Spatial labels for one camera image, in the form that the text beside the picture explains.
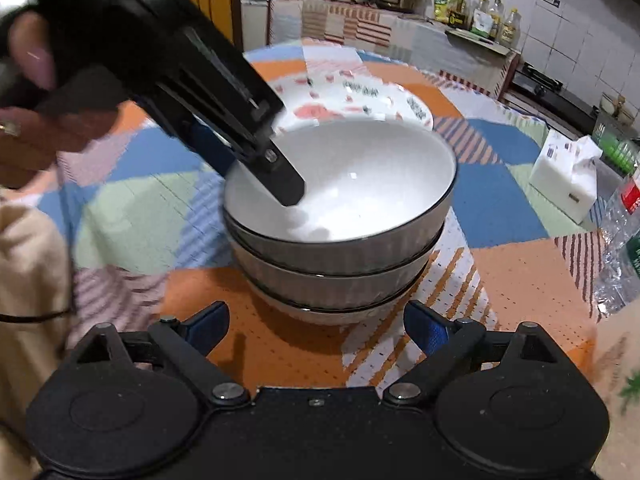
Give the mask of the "beige sleeve forearm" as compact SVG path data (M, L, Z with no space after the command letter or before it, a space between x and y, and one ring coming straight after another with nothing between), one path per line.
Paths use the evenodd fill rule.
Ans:
M31 479L26 408L58 367L70 331L66 241L39 209L1 203L1 477Z

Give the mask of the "person's left hand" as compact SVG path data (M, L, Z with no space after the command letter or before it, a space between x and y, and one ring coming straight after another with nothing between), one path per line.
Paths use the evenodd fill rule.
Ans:
M38 94L50 98L55 67L46 20L35 11L18 11L10 19L6 48ZM117 118L114 105L57 113L44 103L13 101L1 110L1 185L10 190L24 188L55 163L59 152L83 151L109 133Z

